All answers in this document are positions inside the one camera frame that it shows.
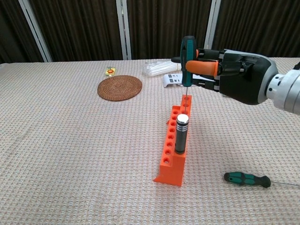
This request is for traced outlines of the round woven rattan coaster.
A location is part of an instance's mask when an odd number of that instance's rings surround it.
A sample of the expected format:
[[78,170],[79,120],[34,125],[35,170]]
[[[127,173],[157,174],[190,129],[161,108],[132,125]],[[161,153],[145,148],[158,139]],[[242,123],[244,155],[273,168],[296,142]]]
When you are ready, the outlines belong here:
[[143,83],[137,77],[117,75],[101,81],[97,87],[97,93],[104,100],[118,102],[135,97],[142,87]]

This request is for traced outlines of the bundle of clear plastic tubes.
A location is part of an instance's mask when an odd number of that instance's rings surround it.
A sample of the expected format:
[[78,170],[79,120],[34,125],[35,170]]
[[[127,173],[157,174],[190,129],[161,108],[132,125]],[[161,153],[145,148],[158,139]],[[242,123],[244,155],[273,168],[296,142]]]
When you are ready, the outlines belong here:
[[168,60],[158,60],[155,62],[145,63],[142,71],[150,77],[161,75],[161,74],[169,74],[174,71],[180,71],[181,64],[172,62],[170,59]]

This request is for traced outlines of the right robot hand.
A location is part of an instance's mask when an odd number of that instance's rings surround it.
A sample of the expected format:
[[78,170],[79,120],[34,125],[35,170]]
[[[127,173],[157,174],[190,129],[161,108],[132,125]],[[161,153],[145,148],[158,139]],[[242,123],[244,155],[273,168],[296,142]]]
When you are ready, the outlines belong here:
[[247,105],[267,99],[268,85],[278,74],[270,58],[229,49],[197,49],[196,59],[189,62],[183,76],[193,85],[219,92]]

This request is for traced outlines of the white folding laptop stand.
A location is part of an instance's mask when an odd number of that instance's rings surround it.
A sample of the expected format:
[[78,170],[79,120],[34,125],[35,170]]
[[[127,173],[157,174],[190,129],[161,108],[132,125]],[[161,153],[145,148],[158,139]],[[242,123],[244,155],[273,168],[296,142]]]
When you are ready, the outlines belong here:
[[[193,85],[197,85],[198,83],[214,82],[214,80],[193,74],[193,82]],[[182,86],[182,74],[165,74],[163,76],[163,87],[166,88],[170,85]]]

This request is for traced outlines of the teal black smooth-handled screwdriver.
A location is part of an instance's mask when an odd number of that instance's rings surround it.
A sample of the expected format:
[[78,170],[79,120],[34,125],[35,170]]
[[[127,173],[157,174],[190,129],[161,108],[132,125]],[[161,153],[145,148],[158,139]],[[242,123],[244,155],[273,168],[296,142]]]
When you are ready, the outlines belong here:
[[180,63],[182,71],[182,85],[186,87],[185,113],[187,112],[188,87],[192,86],[193,74],[186,69],[186,63],[196,59],[196,41],[194,36],[185,36],[181,42]]

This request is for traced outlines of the orange tool holder block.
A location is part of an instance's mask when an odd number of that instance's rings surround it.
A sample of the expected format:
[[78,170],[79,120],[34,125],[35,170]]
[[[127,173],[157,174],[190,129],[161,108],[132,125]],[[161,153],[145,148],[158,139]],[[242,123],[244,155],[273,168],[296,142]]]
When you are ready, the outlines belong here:
[[181,186],[184,174],[184,166],[187,154],[187,142],[186,148],[183,154],[177,154],[175,152],[175,140],[176,140],[176,119],[179,114],[186,114],[191,121],[191,102],[192,96],[187,95],[187,112],[185,113],[185,95],[182,96],[181,104],[172,106],[170,118],[167,121],[167,130],[165,136],[165,143],[162,150],[159,173],[154,179],[155,182],[164,184]]

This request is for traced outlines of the beige woven tablecloth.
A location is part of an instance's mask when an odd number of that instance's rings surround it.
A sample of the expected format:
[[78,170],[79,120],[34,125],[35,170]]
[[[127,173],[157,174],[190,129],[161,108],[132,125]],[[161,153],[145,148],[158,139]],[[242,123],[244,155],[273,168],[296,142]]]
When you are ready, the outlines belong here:
[[[200,87],[181,187],[154,182],[183,87],[145,60],[0,65],[0,225],[300,225],[300,187],[234,184],[242,172],[300,185],[300,116]],[[142,81],[102,99],[107,67]]]

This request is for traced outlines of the black metal precision screwdriver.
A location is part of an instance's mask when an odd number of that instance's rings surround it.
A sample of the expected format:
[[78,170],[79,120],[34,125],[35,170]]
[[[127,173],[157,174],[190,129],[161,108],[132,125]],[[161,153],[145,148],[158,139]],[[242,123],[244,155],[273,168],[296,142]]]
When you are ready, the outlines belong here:
[[176,119],[176,140],[175,152],[183,154],[186,148],[186,141],[188,135],[189,117],[186,114],[179,114]]

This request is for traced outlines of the white partition frame post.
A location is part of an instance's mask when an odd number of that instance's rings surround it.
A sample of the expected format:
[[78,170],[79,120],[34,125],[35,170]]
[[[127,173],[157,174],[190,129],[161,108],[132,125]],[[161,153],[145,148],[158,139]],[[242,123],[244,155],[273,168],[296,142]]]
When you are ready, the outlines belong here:
[[127,0],[115,0],[120,32],[120,42],[123,60],[131,60],[130,30],[128,21]]
[[53,62],[29,0],[18,0],[44,62]]
[[208,19],[205,41],[204,41],[205,49],[212,49],[221,1],[222,0],[211,0],[209,19]]

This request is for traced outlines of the green black waisted-handle screwdriver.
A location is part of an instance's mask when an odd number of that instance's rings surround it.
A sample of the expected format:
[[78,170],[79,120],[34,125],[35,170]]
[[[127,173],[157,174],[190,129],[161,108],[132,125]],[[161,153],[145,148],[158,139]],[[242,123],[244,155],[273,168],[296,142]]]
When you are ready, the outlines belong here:
[[271,181],[268,176],[258,177],[253,174],[247,174],[243,172],[226,172],[224,174],[224,180],[240,186],[251,185],[251,186],[262,186],[264,188],[269,188],[271,184],[280,184],[287,186],[295,186],[300,188],[298,184],[282,183]]

